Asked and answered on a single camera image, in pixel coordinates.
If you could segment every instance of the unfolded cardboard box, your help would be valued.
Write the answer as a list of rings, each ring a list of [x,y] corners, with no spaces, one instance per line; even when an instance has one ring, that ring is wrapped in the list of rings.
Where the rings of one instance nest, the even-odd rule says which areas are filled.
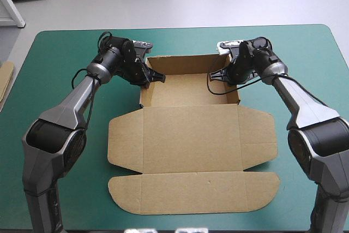
[[[237,92],[212,95],[212,71],[229,56],[162,56],[147,63],[165,83],[141,90],[143,108],[109,126],[110,163],[142,173],[113,177],[109,191],[135,214],[247,212],[275,197],[273,172],[245,172],[277,155],[273,117],[240,106]],[[232,87],[220,81],[211,89]]]

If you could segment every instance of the black cable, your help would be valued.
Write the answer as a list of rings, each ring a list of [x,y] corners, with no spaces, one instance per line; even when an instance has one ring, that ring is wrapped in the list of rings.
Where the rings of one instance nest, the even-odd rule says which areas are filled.
[[[84,133],[86,133],[86,130],[88,129],[88,125],[89,125],[89,121],[91,119],[91,115],[92,115],[92,109],[93,109],[93,102],[94,102],[94,95],[95,95],[95,92],[96,92],[96,86],[95,86],[95,80],[98,80],[98,77],[93,74],[92,72],[90,72],[89,70],[87,70],[86,68],[81,68],[79,69],[75,75],[73,76],[72,80],[71,80],[71,87],[74,89],[74,80],[76,79],[76,77],[78,76],[78,74],[80,72],[83,72],[83,71],[86,71],[87,72],[87,76],[90,76],[93,78],[93,81],[92,81],[92,91],[91,91],[91,102],[90,102],[90,105],[89,105],[89,110],[88,110],[88,116],[87,116],[87,120],[86,120],[86,124],[85,124],[85,128],[84,128]]]
[[[79,70],[75,73],[75,75],[74,75],[73,78],[71,79],[71,87],[72,87],[73,89],[75,88],[75,87],[74,87],[74,80],[76,79],[76,77],[78,76],[78,74],[79,74],[80,72],[83,72],[83,71],[88,72],[86,68],[81,68],[81,69],[79,69]]]
[[[213,66],[215,65],[217,59],[219,58],[216,57],[215,60],[213,61],[213,63],[211,64],[211,66],[209,67],[208,71],[207,71],[207,77],[206,77],[206,85],[207,85],[207,89],[208,91],[213,94],[213,95],[226,95],[226,94],[229,94],[231,92],[234,92],[234,91],[237,91],[239,89],[242,89],[244,87],[247,87],[247,86],[250,86],[252,84],[255,84],[263,79],[266,79],[267,77],[274,77],[274,79],[272,80],[272,83],[274,83],[274,80],[276,77],[281,77],[281,78],[284,78],[284,79],[288,79],[288,80],[291,80],[293,81],[294,83],[296,83],[305,93],[307,93],[309,96],[311,96],[314,100],[318,101],[320,104],[324,105],[324,106],[327,106],[321,99],[319,99],[318,97],[314,96],[312,93],[310,93],[310,91],[308,91],[305,87],[303,87],[297,80],[295,80],[294,78],[288,76],[288,75],[285,75],[285,74],[270,74],[270,75],[266,75],[264,77],[261,77],[251,83],[248,83],[248,84],[245,84],[243,86],[240,86],[240,87],[237,87],[237,88],[234,88],[234,89],[231,89],[229,91],[226,91],[226,92],[223,92],[223,93],[217,93],[217,92],[213,92],[209,86],[209,83],[208,83],[208,79],[209,79],[209,75],[211,73],[211,69],[213,68]]]

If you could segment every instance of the cardboard flap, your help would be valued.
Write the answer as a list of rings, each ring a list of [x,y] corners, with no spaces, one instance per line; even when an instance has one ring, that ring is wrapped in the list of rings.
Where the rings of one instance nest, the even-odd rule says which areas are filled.
[[[143,110],[114,118],[109,124],[108,161],[143,172]]]
[[[0,67],[0,101],[5,95],[5,91],[10,82],[13,70],[14,64],[9,61],[4,62]]]
[[[279,188],[272,172],[193,172],[113,177],[109,192],[134,214],[248,212],[270,203]]]
[[[273,117],[234,104],[145,107],[109,125],[109,162],[144,174],[242,171],[276,155]]]

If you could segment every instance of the white floor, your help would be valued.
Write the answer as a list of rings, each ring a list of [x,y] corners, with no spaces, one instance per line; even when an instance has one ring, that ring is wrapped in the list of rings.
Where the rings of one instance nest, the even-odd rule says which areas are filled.
[[[322,23],[349,63],[349,0],[31,0],[16,6],[27,25],[8,58],[15,74],[35,35],[53,29]]]

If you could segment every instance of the cardboard sheet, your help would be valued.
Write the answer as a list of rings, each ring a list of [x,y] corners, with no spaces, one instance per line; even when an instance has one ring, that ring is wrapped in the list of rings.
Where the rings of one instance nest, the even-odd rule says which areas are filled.
[[[143,109],[109,124],[108,160],[143,175],[114,177],[109,192],[135,214],[253,211],[279,188],[270,172],[243,172],[277,155],[273,117],[239,106],[238,92],[212,95],[208,68],[224,67],[229,56],[150,57],[165,83],[141,90]],[[216,92],[228,87],[209,83]]]
[[[114,201],[134,214],[227,213],[257,210],[279,188],[272,172],[195,172],[113,177]]]
[[[6,88],[12,77],[14,70],[14,64],[12,62],[6,61],[0,67],[0,101],[3,99]]]
[[[242,171],[276,156],[273,117],[236,104],[145,107],[109,125],[109,162],[143,174]]]

